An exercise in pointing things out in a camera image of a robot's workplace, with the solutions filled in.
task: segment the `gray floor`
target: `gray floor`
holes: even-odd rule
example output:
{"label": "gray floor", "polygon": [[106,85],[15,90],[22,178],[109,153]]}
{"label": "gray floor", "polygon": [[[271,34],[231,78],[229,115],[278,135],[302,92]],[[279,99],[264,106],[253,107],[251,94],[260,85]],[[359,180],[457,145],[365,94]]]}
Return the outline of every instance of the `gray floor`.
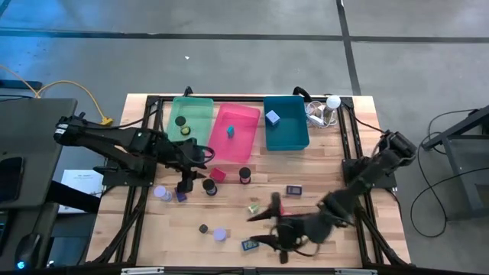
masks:
{"label": "gray floor", "polygon": [[[344,5],[351,35],[489,37],[485,0],[344,0]],[[25,28],[342,34],[333,0],[11,0],[0,17],[0,31]],[[352,50],[361,94],[374,97],[382,128],[401,131],[417,144],[437,114],[489,102],[489,44],[353,43]],[[82,83],[96,95],[105,114],[116,120],[129,92],[182,92],[192,86],[195,92],[290,93],[294,86],[302,86],[313,94],[352,94],[340,41],[0,37],[0,53],[0,63],[26,79]],[[5,77],[10,76],[0,72],[0,78]],[[76,97],[77,111],[99,120],[89,98],[76,87],[54,87],[45,96]],[[433,129],[442,130],[463,117],[441,118]],[[67,148],[55,178],[60,180],[64,169],[89,169],[102,161],[87,150]],[[438,154],[422,152],[421,161],[432,182],[452,175],[448,161]],[[419,168],[414,164],[396,176],[413,263],[488,273],[489,220],[449,223],[443,236],[424,238],[409,220],[410,204],[425,187]],[[462,207],[457,183],[438,188],[447,212]],[[414,212],[423,232],[441,228],[442,213],[430,194],[421,198]]]}

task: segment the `wooden tabletop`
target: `wooden tabletop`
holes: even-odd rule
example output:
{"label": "wooden tabletop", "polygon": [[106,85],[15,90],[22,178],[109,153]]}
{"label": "wooden tabletop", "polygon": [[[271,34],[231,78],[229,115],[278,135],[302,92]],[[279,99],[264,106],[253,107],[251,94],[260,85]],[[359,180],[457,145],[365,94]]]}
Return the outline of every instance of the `wooden tabletop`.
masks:
{"label": "wooden tabletop", "polygon": [[[135,121],[143,116],[144,103],[148,94],[129,94],[121,124]],[[357,117],[378,127],[374,100],[370,96],[353,97]],[[261,110],[261,102],[242,102]],[[214,118],[219,102],[214,104]],[[164,125],[167,127],[171,102],[164,106]],[[352,141],[348,113],[345,113],[349,140]],[[365,155],[370,155],[380,134],[358,124],[361,146]],[[270,194],[280,192],[286,212],[317,212],[315,204],[329,191],[344,186],[340,163],[343,156],[339,126],[309,128],[309,146],[302,151],[271,152],[265,147],[264,119],[258,124],[251,158],[246,167],[251,169],[252,183],[239,184],[238,170],[243,164],[213,160],[204,173],[219,167],[227,173],[225,183],[218,184],[216,196],[207,196],[201,180],[194,181],[194,190],[187,194],[186,202],[162,202],[151,194],[147,201],[138,266],[191,266],[191,267],[360,267],[358,241],[354,227],[335,228],[314,258],[290,254],[288,264],[279,262],[277,253],[267,245],[244,252],[241,242],[252,235],[268,234],[272,221],[246,222],[251,216],[247,207],[252,203],[265,210],[270,203]],[[352,156],[355,149],[351,146]],[[159,166],[154,181],[156,185],[173,189],[179,174]],[[303,194],[299,199],[285,196],[286,185],[300,184]],[[90,241],[87,260],[98,257],[114,238],[121,227],[127,187],[116,187],[103,196],[95,228]],[[397,204],[385,190],[375,189],[371,193],[377,226],[391,247],[406,262],[410,262],[404,237],[403,225]],[[203,235],[199,226],[206,224],[210,232]],[[224,242],[214,241],[212,230],[223,227],[228,232]],[[371,237],[366,234],[369,256],[374,259]],[[132,230],[128,234],[125,257],[128,256]],[[313,244],[302,251],[312,253]]]}

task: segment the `yellow cable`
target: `yellow cable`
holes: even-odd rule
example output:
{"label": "yellow cable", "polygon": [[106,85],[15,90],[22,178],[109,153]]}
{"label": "yellow cable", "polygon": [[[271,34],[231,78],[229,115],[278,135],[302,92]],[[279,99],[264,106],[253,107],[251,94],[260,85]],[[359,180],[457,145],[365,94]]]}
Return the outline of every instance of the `yellow cable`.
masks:
{"label": "yellow cable", "polygon": [[27,87],[29,87],[29,89],[35,94],[35,98],[37,99],[40,99],[40,94],[47,88],[51,87],[51,86],[54,86],[56,84],[60,84],[60,83],[67,83],[67,84],[73,84],[79,88],[81,88],[83,91],[85,91],[89,96],[90,98],[92,99],[93,103],[95,104],[95,107],[97,108],[97,110],[99,111],[99,114],[100,116],[102,116],[102,125],[111,125],[112,122],[114,121],[112,118],[107,118],[106,116],[104,116],[102,110],[100,109],[99,107],[99,104],[97,102],[97,100],[95,99],[95,97],[92,95],[92,93],[85,87],[83,87],[82,85],[80,85],[79,83],[76,83],[76,82],[73,82],[73,81],[69,81],[69,80],[60,80],[60,81],[55,81],[55,82],[52,82],[51,84],[48,84],[44,87],[42,87],[41,89],[39,89],[39,91],[36,92],[35,89],[32,88],[32,86],[29,85],[29,83],[27,83],[27,81],[25,81],[24,79],[22,79],[21,76],[19,76],[17,73],[14,73],[12,70],[10,70],[9,68],[7,68],[6,66],[3,66],[3,65],[0,65],[0,68],[6,70],[7,72],[13,74],[15,77],[17,77],[19,80],[21,80]]}

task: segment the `pink bin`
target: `pink bin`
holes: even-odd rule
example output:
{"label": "pink bin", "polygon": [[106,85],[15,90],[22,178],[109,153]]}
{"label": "pink bin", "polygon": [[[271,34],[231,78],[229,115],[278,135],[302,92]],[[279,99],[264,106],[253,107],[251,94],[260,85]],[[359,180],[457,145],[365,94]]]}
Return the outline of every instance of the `pink bin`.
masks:
{"label": "pink bin", "polygon": [[[215,150],[215,159],[246,163],[251,155],[259,119],[260,110],[256,108],[221,104],[209,139],[209,147]],[[233,137],[228,137],[229,126],[235,129]]]}

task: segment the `red block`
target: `red block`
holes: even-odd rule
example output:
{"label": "red block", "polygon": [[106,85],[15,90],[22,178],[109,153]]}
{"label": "red block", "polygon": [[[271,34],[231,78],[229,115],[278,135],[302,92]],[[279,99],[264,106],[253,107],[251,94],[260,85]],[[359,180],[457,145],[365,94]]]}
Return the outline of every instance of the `red block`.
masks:
{"label": "red block", "polygon": [[222,172],[219,168],[212,168],[210,178],[222,183],[224,178],[226,178],[226,173]]}

